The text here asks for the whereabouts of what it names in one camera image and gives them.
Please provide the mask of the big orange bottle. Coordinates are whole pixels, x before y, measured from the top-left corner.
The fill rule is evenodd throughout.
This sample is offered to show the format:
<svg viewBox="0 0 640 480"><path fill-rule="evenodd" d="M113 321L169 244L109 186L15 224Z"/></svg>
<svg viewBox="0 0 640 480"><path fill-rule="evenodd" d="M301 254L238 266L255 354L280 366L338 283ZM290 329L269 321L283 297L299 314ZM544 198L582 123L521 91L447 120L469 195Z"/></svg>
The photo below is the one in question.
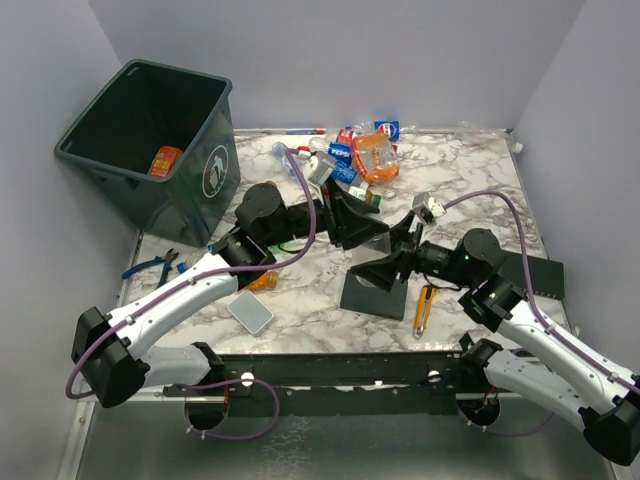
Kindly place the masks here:
<svg viewBox="0 0 640 480"><path fill-rule="evenodd" d="M399 160L386 134L356 136L351 143L354 168L369 184L391 181L400 172Z"/></svg>

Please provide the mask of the large orange label bottle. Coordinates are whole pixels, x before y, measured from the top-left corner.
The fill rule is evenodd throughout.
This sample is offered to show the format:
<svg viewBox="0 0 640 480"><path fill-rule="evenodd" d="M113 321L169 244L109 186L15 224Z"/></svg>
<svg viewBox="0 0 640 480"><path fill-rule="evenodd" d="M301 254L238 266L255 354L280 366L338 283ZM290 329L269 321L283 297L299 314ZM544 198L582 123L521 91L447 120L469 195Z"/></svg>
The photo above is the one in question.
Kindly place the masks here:
<svg viewBox="0 0 640 480"><path fill-rule="evenodd" d="M177 147L161 147L154 156L148 175L155 178L165 178L182 155L183 151Z"/></svg>

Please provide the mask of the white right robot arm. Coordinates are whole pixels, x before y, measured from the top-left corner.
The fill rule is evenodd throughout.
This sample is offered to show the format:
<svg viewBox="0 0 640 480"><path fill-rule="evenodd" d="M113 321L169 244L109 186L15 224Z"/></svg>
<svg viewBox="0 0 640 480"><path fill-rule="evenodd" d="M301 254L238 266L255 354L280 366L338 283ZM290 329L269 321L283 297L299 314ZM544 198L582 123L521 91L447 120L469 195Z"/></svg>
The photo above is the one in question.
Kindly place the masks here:
<svg viewBox="0 0 640 480"><path fill-rule="evenodd" d="M607 359L539 310L533 295L500 272L507 258L487 229L468 231L454 249L420 239L419 231L396 225L395 250L352 267L354 275L388 290L412 273L465 288L459 303L475 323L533 354L529 366L495 342L483 339L462 356L461 383L517 393L582 432L601 456L622 466L639 453L639 376Z"/></svg>

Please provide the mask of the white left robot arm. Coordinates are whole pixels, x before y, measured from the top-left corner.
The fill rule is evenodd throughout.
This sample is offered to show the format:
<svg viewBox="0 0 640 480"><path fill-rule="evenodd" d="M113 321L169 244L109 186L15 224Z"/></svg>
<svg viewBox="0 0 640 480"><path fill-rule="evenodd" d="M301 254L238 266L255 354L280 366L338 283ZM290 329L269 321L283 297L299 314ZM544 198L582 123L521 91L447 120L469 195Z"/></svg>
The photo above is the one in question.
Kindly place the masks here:
<svg viewBox="0 0 640 480"><path fill-rule="evenodd" d="M220 385L215 355L204 344L182 350L154 348L175 326L205 306L232 295L269 270L291 265L300 254L276 261L272 247L318 233L350 250L388 232L378 209L327 179L319 198L287 206L269 182L250 187L235 210L234 227L183 274L147 296L103 314L92 307L76 325L73 376L82 376L104 408L124 403L145 386L187 384L206 395Z"/></svg>

